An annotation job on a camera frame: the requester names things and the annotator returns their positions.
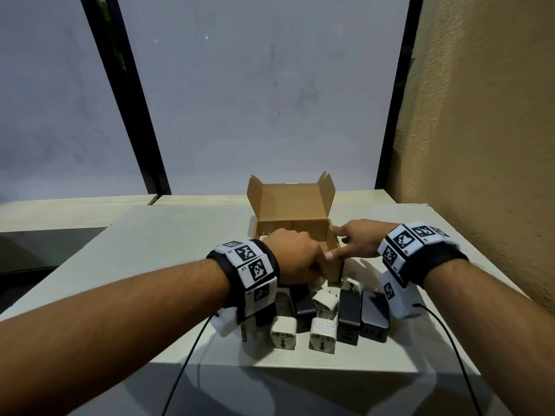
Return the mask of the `person's right forearm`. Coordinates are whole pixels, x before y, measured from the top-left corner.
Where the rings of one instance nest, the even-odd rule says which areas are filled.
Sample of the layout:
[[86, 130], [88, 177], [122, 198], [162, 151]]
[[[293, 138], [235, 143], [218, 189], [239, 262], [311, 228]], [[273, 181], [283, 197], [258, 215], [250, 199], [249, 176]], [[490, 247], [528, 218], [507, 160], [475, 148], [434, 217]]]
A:
[[514, 416], [555, 416], [555, 315], [463, 259], [431, 270], [424, 288]]

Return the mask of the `right marker wrist band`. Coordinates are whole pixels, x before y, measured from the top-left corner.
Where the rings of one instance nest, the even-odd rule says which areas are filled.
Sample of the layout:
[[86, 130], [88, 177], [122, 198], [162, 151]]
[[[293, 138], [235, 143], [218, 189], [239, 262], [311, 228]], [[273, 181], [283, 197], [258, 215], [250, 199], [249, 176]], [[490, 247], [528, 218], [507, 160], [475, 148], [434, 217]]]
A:
[[395, 227], [381, 241], [378, 254], [401, 287], [413, 283], [424, 288], [433, 269], [457, 259], [469, 261], [450, 235], [423, 222]]

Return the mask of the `black window mullion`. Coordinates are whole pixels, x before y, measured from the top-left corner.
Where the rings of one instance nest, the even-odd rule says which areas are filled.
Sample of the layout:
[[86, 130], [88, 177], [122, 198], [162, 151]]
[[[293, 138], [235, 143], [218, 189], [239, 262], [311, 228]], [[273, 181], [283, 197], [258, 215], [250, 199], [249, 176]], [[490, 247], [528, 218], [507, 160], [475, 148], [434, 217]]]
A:
[[171, 195], [119, 0], [80, 0], [149, 194]]
[[376, 190], [385, 189], [389, 177], [393, 157], [393, 142], [399, 119], [399, 112], [404, 99], [408, 73], [413, 64], [412, 54], [423, 2], [424, 0], [409, 0], [405, 28], [399, 51], [399, 60], [393, 82], [390, 108], [385, 127], [384, 141], [382, 143], [378, 173], [374, 187]]

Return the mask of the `beige window ledge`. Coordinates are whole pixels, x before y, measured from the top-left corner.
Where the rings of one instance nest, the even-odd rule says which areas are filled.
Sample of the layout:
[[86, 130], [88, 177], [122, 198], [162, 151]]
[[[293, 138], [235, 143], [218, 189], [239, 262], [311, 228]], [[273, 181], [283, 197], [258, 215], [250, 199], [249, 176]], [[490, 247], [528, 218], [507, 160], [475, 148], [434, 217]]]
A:
[[105, 228], [135, 206], [249, 205], [242, 195], [102, 196], [0, 202], [0, 233]]

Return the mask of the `left marker wrist band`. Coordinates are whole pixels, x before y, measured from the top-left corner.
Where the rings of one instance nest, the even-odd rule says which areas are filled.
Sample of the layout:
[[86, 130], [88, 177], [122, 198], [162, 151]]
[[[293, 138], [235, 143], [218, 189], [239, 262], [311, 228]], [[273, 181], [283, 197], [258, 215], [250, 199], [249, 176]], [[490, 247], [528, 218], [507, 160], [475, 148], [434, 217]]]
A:
[[229, 282], [225, 308], [236, 308], [238, 323], [274, 303], [280, 268], [274, 253], [259, 239], [220, 244], [206, 258], [218, 264]]

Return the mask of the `person's left hand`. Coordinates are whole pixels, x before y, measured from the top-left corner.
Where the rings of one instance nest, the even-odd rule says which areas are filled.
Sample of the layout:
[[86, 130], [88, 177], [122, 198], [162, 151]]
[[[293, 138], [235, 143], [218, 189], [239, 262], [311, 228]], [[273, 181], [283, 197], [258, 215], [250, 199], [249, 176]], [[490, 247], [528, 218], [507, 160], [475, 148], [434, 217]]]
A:
[[265, 237], [263, 244], [273, 253], [285, 286], [309, 284], [309, 265], [321, 245], [308, 232], [278, 229]]

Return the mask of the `person's left forearm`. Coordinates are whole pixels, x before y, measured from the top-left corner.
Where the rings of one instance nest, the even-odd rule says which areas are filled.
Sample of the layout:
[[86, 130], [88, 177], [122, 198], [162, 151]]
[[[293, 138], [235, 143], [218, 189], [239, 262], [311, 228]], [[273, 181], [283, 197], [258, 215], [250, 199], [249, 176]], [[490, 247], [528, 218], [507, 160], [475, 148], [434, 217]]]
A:
[[205, 259], [125, 278], [0, 321], [0, 416], [64, 416], [146, 365], [230, 292]]

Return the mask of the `person's right hand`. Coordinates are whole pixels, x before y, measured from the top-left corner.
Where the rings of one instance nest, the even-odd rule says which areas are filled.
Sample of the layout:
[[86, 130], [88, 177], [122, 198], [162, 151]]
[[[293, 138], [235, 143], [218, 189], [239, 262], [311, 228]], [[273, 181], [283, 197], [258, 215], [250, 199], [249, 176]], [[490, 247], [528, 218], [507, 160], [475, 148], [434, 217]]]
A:
[[349, 248], [349, 258], [376, 258], [382, 240], [398, 226], [399, 223], [358, 219], [342, 226], [332, 225], [330, 230], [342, 238], [344, 246], [338, 248]]

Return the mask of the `marker wrist band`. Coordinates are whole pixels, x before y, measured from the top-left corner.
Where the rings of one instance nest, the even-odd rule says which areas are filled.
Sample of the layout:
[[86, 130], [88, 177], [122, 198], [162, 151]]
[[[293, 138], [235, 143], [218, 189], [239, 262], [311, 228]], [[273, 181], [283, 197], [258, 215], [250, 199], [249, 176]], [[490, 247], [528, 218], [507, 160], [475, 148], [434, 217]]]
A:
[[238, 323], [274, 303], [280, 268], [274, 253], [259, 239], [220, 244], [206, 258], [218, 264], [229, 282], [225, 308], [236, 308]]
[[395, 227], [381, 241], [378, 254], [401, 287], [413, 283], [424, 288], [433, 269], [457, 259], [469, 261], [450, 235], [423, 222]]

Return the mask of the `frosted window pane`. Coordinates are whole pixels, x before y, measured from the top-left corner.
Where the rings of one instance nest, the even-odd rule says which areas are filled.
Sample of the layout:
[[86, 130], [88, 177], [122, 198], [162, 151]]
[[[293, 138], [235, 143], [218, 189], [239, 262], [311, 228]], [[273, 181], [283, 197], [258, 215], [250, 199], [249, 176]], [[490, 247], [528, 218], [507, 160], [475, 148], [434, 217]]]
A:
[[174, 195], [375, 187], [410, 0], [118, 0]]
[[0, 0], [0, 201], [145, 194], [80, 0]]

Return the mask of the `brown cardboard box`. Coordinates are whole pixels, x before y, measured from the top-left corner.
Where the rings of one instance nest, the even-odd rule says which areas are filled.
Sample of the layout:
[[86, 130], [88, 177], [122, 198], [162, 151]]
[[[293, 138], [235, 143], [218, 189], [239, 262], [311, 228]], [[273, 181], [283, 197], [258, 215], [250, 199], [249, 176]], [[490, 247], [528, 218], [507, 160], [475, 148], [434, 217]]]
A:
[[307, 232], [323, 252], [338, 248], [329, 218], [335, 194], [334, 181], [327, 172], [313, 183], [263, 183], [251, 175], [246, 195], [257, 219], [253, 237], [283, 228]]

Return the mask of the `grey-topped black charger block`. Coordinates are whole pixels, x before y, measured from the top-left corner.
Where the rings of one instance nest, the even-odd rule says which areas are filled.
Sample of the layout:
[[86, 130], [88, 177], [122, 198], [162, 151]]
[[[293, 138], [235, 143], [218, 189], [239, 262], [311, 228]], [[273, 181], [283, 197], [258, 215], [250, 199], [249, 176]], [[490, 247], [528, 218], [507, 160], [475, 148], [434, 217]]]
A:
[[362, 292], [360, 336], [386, 343], [390, 331], [389, 304], [384, 293], [365, 289]]

